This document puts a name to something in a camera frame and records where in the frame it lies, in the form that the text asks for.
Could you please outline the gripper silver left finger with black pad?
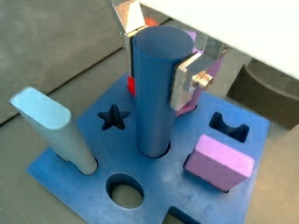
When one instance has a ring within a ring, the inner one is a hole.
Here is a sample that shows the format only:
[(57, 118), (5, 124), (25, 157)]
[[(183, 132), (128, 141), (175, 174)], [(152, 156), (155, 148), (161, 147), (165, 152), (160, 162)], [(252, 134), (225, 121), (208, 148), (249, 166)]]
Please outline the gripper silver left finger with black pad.
[(133, 78), (132, 37), (147, 27), (141, 6), (137, 0), (110, 0), (110, 6), (123, 38), (128, 76)]

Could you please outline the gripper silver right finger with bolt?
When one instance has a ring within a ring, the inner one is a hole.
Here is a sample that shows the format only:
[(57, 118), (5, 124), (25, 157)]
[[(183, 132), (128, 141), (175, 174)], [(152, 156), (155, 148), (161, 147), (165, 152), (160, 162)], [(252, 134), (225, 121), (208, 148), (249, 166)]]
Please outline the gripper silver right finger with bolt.
[(169, 105), (175, 111), (192, 100), (196, 89), (207, 90), (211, 87), (213, 77), (208, 73), (208, 68), (229, 51), (224, 43), (201, 32), (196, 33), (193, 45), (200, 51), (193, 52), (176, 66), (172, 78)]

